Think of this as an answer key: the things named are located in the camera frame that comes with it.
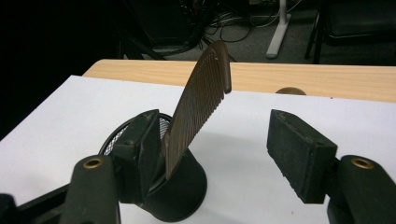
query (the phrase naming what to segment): gray floor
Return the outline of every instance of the gray floor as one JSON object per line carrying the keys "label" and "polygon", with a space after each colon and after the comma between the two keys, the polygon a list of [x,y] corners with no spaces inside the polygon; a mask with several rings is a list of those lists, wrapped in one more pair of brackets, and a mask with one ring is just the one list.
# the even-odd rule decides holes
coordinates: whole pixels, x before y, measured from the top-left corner
{"label": "gray floor", "polygon": [[[316,16],[316,7],[304,7],[303,4],[292,9],[290,25],[283,39],[277,58],[267,59],[271,39],[278,24],[278,18],[273,23],[260,27],[252,27],[248,36],[241,41],[226,42],[230,55],[237,62],[244,63],[312,63],[312,57],[304,59],[304,52],[311,33],[312,24]],[[271,7],[253,7],[250,19],[255,23],[260,22],[270,15]],[[206,28],[208,33],[214,33],[215,28]],[[248,33],[246,25],[224,26],[221,31],[223,40],[237,40]],[[213,35],[205,34],[211,40],[220,39],[220,29]],[[167,60],[196,61],[206,44],[186,51],[184,53],[167,56]],[[322,64],[356,64],[356,65],[396,65],[396,43],[373,44],[359,46],[330,47],[323,45],[320,57]]]}

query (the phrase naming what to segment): brown comb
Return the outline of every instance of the brown comb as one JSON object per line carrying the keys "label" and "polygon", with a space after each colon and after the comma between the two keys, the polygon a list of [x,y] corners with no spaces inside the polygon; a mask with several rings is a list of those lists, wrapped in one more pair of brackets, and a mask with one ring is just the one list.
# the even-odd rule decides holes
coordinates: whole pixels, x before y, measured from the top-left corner
{"label": "brown comb", "polygon": [[231,92],[228,50],[222,41],[207,47],[192,70],[162,140],[166,179],[170,179],[192,139]]}

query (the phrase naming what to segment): black chair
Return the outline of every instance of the black chair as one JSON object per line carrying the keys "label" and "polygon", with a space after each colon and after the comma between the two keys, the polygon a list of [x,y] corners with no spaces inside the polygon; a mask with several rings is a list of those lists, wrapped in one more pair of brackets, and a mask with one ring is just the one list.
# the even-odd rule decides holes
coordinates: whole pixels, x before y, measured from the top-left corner
{"label": "black chair", "polygon": [[329,46],[396,42],[396,0],[319,0],[305,58],[315,43],[319,63],[322,43]]}

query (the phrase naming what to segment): white paper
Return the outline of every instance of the white paper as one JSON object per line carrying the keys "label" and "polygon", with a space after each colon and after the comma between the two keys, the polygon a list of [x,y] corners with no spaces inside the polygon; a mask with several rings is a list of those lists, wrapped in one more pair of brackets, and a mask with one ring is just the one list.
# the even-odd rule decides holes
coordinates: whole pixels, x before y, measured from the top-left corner
{"label": "white paper", "polygon": [[[124,121],[151,109],[173,115],[183,88],[71,76],[0,142],[0,192],[17,204],[70,181],[74,165],[97,154]],[[396,179],[396,104],[233,91],[190,150],[204,167],[201,207],[181,223],[328,223],[325,204],[303,204],[268,155],[271,109],[295,114],[337,146]],[[122,204],[122,223],[162,223]]]}

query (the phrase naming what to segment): black cable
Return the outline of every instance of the black cable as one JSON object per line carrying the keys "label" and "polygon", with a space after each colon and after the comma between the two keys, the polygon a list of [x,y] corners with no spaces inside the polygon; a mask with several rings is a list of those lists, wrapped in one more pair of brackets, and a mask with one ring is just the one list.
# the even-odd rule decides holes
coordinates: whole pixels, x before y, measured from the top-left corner
{"label": "black cable", "polygon": [[[205,35],[202,37],[202,41],[204,41],[208,46],[214,42],[214,40],[212,40],[211,38],[209,38]],[[236,63],[236,59],[233,56],[228,54],[228,57],[230,58],[231,61]]]}
{"label": "black cable", "polygon": [[276,12],[279,11],[279,4],[275,4],[273,5],[273,8],[271,10],[271,14],[267,17],[267,19],[265,21],[261,21],[260,23],[257,24],[253,24],[252,21],[250,21],[251,25],[253,27],[260,27],[262,25],[265,25],[269,20],[271,20],[271,18],[273,18],[273,16],[275,15]]}
{"label": "black cable", "polygon": [[[223,38],[224,27],[234,25],[234,24],[242,24],[242,23],[247,23],[247,27],[248,27],[248,31],[244,36],[242,36],[241,38],[236,39],[236,40],[226,40]],[[226,43],[236,43],[236,42],[242,41],[242,40],[246,39],[248,37],[248,35],[251,33],[251,27],[252,26],[251,26],[250,22],[248,22],[248,21],[227,21],[226,23],[224,23],[224,25],[220,29],[219,38],[220,38],[220,40],[222,40]]]}
{"label": "black cable", "polygon": [[201,41],[198,43],[198,48],[199,48],[200,50],[203,50],[203,49],[204,49],[204,46],[202,45],[202,42],[201,42]]}
{"label": "black cable", "polygon": [[[206,10],[201,11],[200,14],[203,15],[202,18],[201,18],[201,22],[198,22],[196,24],[196,27],[194,28],[194,32],[191,34],[192,37],[189,39],[190,43],[196,43],[196,45],[198,45],[200,43],[203,35],[198,35],[198,34],[200,34],[201,32],[202,33],[204,32],[204,30],[205,30],[204,21],[207,21],[209,19],[210,13],[208,13],[208,12],[212,11],[214,9],[215,5],[216,4],[212,3],[209,7],[207,7]],[[189,44],[187,46],[183,46],[182,49],[176,49],[176,50],[173,50],[173,51],[158,52],[158,54],[160,54],[161,56],[171,56],[171,55],[175,55],[175,54],[186,52],[186,51],[194,48],[194,46],[196,46],[196,45]]]}
{"label": "black cable", "polygon": [[216,26],[215,26],[216,30],[215,30],[213,33],[208,33],[208,32],[206,31],[206,29],[205,29],[205,34],[207,34],[207,35],[214,35],[214,34],[218,31],[218,29],[219,29],[219,27],[220,27],[220,15],[217,14],[217,17],[218,17],[218,19],[216,20]]}

